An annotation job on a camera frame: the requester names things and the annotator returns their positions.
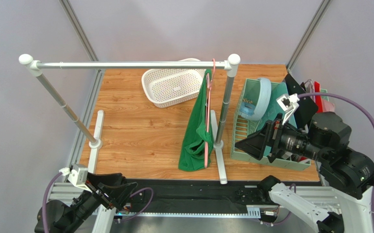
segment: white wall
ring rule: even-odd
[[[88,61],[58,1],[0,0],[0,232],[33,232],[44,190],[66,165],[77,129],[19,64]],[[45,70],[80,116],[95,73]]]
[[[299,81],[318,80],[374,117],[374,1],[333,1],[292,73]],[[374,160],[374,132],[367,118],[349,104],[335,103],[352,127],[350,146]]]
[[[102,61],[289,61],[321,0],[71,0]]]

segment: hanger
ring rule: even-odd
[[[210,75],[206,75],[207,79],[207,106],[206,106],[206,119],[205,119],[205,125],[206,125],[206,131],[207,133],[210,130],[210,97],[211,97],[211,87],[213,85],[213,79],[214,79],[214,73],[216,72],[216,59],[213,58],[213,73],[211,74],[211,80]],[[208,142],[204,142],[204,167],[207,168],[208,166]]]

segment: clothes rack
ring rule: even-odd
[[[124,69],[124,68],[163,68],[163,69],[212,69],[214,63],[211,62],[196,62],[196,61],[177,61],[177,62],[41,62],[34,60],[31,55],[23,54],[19,57],[19,62],[25,65],[27,70],[35,76],[45,89],[58,102],[69,118],[75,123],[78,129],[88,138],[91,153],[89,156],[88,171],[95,173],[96,162],[98,158],[99,149],[102,147],[102,125],[104,119],[104,111],[99,110],[95,124],[95,131],[92,135],[86,126],[82,123],[79,117],[69,107],[66,101],[56,91],[52,84],[48,81],[42,72],[42,69]],[[230,97],[233,89],[233,82],[237,74],[240,57],[237,54],[231,54],[227,60],[216,62],[216,69],[224,69],[227,71],[227,82],[224,89],[223,103],[221,107],[219,125],[217,126],[216,112],[211,110],[211,122],[213,128],[213,135],[215,138],[214,149],[216,152],[217,166],[219,170],[219,178],[221,184],[227,183],[226,170],[223,159],[223,141],[221,139],[223,130],[226,124],[227,110],[230,104]],[[99,210],[97,220],[93,232],[109,232],[111,228],[115,209],[106,210],[103,206]]]

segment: white plastic basket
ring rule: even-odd
[[[187,58],[181,61],[197,61]],[[145,95],[159,108],[169,107],[198,96],[205,69],[149,69],[142,75]]]

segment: green dish rack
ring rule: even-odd
[[[272,84],[272,90],[276,86],[279,85],[279,83],[271,83],[271,84]],[[292,170],[297,170],[297,171],[305,170],[311,165],[310,160],[295,162],[295,161],[285,160],[285,159],[276,159],[273,163],[269,163],[269,160],[267,157],[263,157],[261,160],[257,160],[253,158],[252,156],[246,154],[242,150],[235,148],[235,143],[242,139],[245,139],[247,135],[254,133],[260,123],[259,120],[258,121],[246,120],[239,116],[240,105],[243,101],[243,98],[251,100],[252,96],[258,96],[258,93],[255,94],[255,90],[260,90],[260,81],[255,80],[255,79],[246,79],[240,98],[238,100],[238,104],[236,106],[235,115],[233,119],[234,123],[233,123],[233,130],[232,130],[233,135],[232,135],[232,146],[231,146],[230,158],[234,160],[257,163],[257,164],[262,164],[262,165],[276,166],[276,167],[292,169]]]

